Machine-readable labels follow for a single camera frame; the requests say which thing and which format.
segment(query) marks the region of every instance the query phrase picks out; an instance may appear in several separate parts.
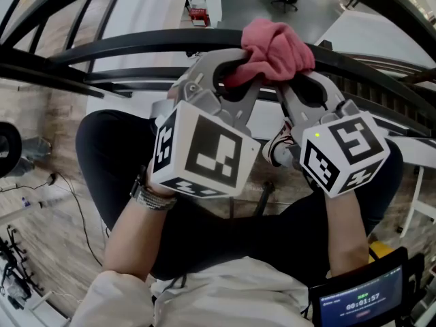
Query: black metal railing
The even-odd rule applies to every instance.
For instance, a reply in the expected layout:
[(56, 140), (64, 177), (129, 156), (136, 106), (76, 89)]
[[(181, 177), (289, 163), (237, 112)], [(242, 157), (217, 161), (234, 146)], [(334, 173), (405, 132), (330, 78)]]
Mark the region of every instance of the black metal railing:
[[(110, 1), (94, 41), (73, 48), (80, 23), (92, 2), (92, 0), (84, 0), (62, 51), (48, 58), (35, 55), (47, 20), (75, 1), (77, 0), (36, 0), (8, 30), (5, 30), (19, 2), (14, 0), (0, 24), (0, 36), (3, 34), (0, 41), (0, 78), (100, 98), (104, 95), (128, 98), (134, 91), (167, 91), (172, 84), (171, 81), (178, 79), (186, 68), (152, 67), (92, 72), (93, 62), (96, 59), (146, 52), (207, 52), (222, 48), (240, 48), (242, 32), (223, 29), (147, 31), (102, 40), (104, 29), (117, 0)], [(436, 32), (408, 0), (359, 1), (389, 18), (417, 41), (433, 59), (436, 59)], [(36, 27), (37, 31), (29, 51), (15, 49), (14, 46)], [(362, 109), (407, 127), (405, 131), (400, 130), (400, 134), (433, 136), (433, 130), (436, 128), (436, 103), (433, 103), (428, 93), (417, 89), (417, 86), (412, 83), (400, 82), (378, 70), (396, 69), (405, 76), (415, 76), (416, 72), (427, 72), (427, 69), (404, 62), (399, 64), (388, 59), (377, 61), (363, 56), (355, 57), (356, 55), (353, 55), (353, 58), (321, 46), (311, 44), (308, 46), (315, 56), (316, 71), (323, 72), (331, 78), (339, 77), (353, 81), (356, 88), (366, 86), (369, 88), (368, 93), (381, 93), (381, 95), (367, 95), (365, 91), (356, 90), (352, 93), (345, 88), (341, 89), (346, 97), (353, 98)], [(85, 61), (89, 62), (85, 72), (70, 67)], [(262, 89), (260, 99), (275, 100), (275, 94), (271, 89)]]

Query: white shirt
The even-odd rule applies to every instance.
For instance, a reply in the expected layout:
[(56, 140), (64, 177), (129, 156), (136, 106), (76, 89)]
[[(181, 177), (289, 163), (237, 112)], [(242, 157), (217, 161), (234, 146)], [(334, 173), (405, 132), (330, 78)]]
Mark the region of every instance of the white shirt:
[[(300, 312), (307, 287), (272, 266), (245, 257), (147, 284), (131, 275), (106, 271), (98, 275), (80, 304), (71, 327), (228, 327), (312, 326)], [(155, 306), (151, 294), (157, 297)]]

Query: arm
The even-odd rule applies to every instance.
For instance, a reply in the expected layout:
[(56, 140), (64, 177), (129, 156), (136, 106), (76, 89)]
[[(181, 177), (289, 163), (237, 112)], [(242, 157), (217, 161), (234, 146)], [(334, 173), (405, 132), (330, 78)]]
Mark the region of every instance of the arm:
[[(147, 180), (151, 173), (151, 164), (147, 169)], [(150, 185), (159, 195), (168, 197), (173, 191), (159, 185)], [(145, 280), (153, 267), (166, 211), (153, 211), (135, 200), (130, 200), (110, 235), (104, 254), (103, 270), (119, 274), (130, 274)]]
[(326, 195), (328, 259), (332, 276), (368, 264), (367, 235), (354, 191), (330, 199)]

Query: yellow object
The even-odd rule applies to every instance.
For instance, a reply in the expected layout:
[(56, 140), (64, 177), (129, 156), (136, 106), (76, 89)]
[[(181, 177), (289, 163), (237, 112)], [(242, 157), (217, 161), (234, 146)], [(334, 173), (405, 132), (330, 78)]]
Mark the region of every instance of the yellow object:
[[(389, 253), (392, 253), (394, 249), (392, 247), (389, 247), (385, 245), (384, 243), (381, 243), (380, 241), (375, 241), (371, 243), (370, 248), (377, 254), (378, 258), (384, 257), (385, 255), (388, 255)], [(374, 259), (369, 256), (369, 263), (374, 262)]]

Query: hand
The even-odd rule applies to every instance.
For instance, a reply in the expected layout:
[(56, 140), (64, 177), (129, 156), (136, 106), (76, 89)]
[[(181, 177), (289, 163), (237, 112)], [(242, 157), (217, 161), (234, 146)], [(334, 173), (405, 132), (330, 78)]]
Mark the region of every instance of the hand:
[(147, 180), (146, 180), (146, 186), (149, 187), (154, 193), (156, 193), (159, 196), (163, 196), (165, 198), (169, 198), (175, 194), (174, 190), (162, 187), (159, 184), (152, 183), (151, 182), (151, 168), (153, 165), (153, 159), (150, 160), (149, 166), (147, 167)]

